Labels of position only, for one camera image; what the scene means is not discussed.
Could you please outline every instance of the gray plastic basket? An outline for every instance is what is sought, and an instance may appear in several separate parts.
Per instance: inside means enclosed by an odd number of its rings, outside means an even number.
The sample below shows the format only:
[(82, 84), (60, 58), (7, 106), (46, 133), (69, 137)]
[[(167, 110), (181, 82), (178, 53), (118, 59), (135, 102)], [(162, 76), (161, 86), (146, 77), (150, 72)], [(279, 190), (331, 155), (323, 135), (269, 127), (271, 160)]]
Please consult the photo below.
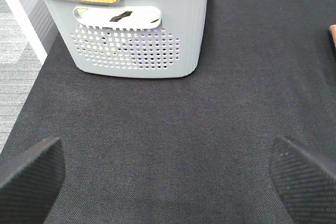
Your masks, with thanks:
[[(207, 0), (46, 0), (78, 68), (118, 77), (190, 74), (201, 49)], [(111, 22), (116, 15), (132, 15)]]

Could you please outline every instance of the gray carpet tile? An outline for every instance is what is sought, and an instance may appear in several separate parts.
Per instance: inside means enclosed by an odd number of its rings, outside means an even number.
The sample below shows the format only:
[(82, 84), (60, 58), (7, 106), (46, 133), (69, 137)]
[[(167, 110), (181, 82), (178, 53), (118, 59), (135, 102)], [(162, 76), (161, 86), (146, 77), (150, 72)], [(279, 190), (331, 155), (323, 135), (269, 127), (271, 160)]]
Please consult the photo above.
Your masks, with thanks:
[(0, 152), (41, 64), (5, 0), (0, 0)]

